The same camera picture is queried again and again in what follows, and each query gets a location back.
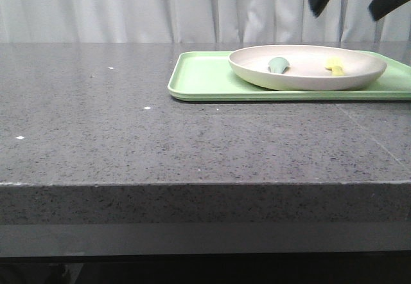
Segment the yellow plastic fork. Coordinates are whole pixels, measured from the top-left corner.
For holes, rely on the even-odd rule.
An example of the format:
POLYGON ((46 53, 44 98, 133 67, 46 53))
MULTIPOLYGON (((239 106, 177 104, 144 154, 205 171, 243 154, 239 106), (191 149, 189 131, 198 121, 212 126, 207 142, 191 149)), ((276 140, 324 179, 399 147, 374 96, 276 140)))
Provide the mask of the yellow plastic fork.
POLYGON ((342 61, 338 57, 331 57, 326 60, 325 68, 331 72, 332 76, 344 76, 342 61))

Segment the cream round plate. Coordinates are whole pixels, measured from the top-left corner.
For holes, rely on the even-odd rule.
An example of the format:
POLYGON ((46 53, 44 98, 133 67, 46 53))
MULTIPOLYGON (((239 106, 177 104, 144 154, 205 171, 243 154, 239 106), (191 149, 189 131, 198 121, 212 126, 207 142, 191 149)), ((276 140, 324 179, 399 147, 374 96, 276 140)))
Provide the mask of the cream round plate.
POLYGON ((386 70, 382 59, 350 49, 310 45, 266 45, 238 49, 229 55, 232 70, 241 79, 277 91, 358 90, 386 70), (290 63, 283 74, 271 73, 268 62, 283 57, 290 63), (344 76, 332 76, 326 60, 338 57, 344 76))

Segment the grey curtain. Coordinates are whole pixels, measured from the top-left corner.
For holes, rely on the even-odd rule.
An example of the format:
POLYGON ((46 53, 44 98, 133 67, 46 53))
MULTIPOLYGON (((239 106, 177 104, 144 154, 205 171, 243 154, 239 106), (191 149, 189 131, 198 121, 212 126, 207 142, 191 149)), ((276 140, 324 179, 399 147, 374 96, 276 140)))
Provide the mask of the grey curtain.
POLYGON ((371 0, 1 0, 1 42, 383 42, 410 39, 410 5, 371 0))

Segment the sage green spoon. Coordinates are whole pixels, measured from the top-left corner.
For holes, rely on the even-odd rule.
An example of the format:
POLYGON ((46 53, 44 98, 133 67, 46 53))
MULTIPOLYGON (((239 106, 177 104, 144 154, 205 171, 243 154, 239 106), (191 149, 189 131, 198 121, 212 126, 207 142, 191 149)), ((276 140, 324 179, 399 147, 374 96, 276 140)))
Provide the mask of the sage green spoon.
POLYGON ((289 66, 289 61, 283 57, 274 57, 268 62, 269 71, 276 74, 283 74, 289 66))

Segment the light green tray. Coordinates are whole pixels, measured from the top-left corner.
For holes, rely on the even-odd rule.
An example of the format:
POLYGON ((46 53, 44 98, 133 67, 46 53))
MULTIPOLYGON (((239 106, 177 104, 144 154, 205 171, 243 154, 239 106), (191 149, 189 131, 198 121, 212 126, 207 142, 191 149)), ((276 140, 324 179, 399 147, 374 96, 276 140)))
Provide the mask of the light green tray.
POLYGON ((168 83, 169 93, 189 102, 409 101, 410 66, 364 52, 387 63, 383 75, 359 91, 274 91, 250 84, 231 69, 227 51, 180 55, 168 83))

